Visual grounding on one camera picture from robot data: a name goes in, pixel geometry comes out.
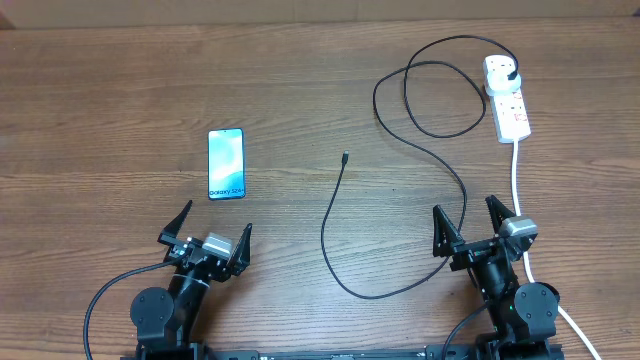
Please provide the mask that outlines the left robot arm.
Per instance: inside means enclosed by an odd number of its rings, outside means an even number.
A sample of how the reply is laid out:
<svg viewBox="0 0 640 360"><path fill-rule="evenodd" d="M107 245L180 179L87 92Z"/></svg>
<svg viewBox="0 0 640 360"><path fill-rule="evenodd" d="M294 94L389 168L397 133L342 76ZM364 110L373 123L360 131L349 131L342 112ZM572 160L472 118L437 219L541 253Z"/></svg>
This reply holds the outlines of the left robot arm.
<svg viewBox="0 0 640 360"><path fill-rule="evenodd" d="M137 359L215 359L210 347L192 339L192 331L210 283L240 275L250 264L252 225L236 245L215 233L200 240L181 240L178 233L191 209L183 210L160 232L167 246L164 263L175 271L166 288L142 290L132 301L130 317L137 328Z"/></svg>

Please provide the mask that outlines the blue Galaxy smartphone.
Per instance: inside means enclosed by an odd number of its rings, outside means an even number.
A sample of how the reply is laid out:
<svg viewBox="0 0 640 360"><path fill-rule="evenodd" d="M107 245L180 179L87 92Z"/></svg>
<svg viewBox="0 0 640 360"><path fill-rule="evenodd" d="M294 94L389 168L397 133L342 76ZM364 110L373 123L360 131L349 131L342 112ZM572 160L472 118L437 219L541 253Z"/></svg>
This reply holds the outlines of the blue Galaxy smartphone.
<svg viewBox="0 0 640 360"><path fill-rule="evenodd" d="M246 195L244 132L241 128L208 132L208 198L228 200Z"/></svg>

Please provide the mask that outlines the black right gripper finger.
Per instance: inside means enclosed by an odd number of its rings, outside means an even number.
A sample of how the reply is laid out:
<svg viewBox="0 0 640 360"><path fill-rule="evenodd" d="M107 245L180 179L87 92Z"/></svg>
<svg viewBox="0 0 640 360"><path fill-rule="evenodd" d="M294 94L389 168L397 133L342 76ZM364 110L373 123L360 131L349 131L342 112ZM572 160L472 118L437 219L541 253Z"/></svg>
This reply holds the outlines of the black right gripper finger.
<svg viewBox="0 0 640 360"><path fill-rule="evenodd" d="M433 220L433 256L452 256L457 247L465 244L465 240L440 205L433 208Z"/></svg>
<svg viewBox="0 0 640 360"><path fill-rule="evenodd" d="M513 234L514 225L512 222L512 218L515 217L515 213L509 210L494 195L490 195L486 197L485 202L488 207L494 233L495 234Z"/></svg>

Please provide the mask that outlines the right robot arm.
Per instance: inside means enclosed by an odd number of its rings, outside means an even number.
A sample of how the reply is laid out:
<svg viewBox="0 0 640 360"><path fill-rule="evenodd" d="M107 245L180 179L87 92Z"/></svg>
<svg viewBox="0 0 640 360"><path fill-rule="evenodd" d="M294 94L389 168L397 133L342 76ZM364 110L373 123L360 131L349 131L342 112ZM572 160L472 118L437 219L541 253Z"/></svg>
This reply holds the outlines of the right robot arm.
<svg viewBox="0 0 640 360"><path fill-rule="evenodd" d="M442 359L562 359L556 335L559 292L544 282L521 284L513 264L524 257L538 235L532 218L517 215L495 196L486 198L494 235L468 243L440 206L433 208L433 255L451 260L453 271L466 270L480 290L483 305L464 318L440 350L429 357ZM480 334L471 345L455 347L453 340L471 320L486 311L491 333Z"/></svg>

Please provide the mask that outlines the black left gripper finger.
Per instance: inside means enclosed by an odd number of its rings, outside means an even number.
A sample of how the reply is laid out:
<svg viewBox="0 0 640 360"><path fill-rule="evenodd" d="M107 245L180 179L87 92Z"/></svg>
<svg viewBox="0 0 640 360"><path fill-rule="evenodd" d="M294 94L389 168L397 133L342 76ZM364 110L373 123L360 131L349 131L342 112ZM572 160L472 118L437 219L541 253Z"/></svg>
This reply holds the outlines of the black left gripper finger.
<svg viewBox="0 0 640 360"><path fill-rule="evenodd" d="M189 200L181 212L166 225L160 232L158 242L164 245L181 245L182 240L178 238L178 233L191 210L193 201Z"/></svg>
<svg viewBox="0 0 640 360"><path fill-rule="evenodd" d="M230 273L239 276L250 264L250 238L253 224L246 225L241 238L228 261Z"/></svg>

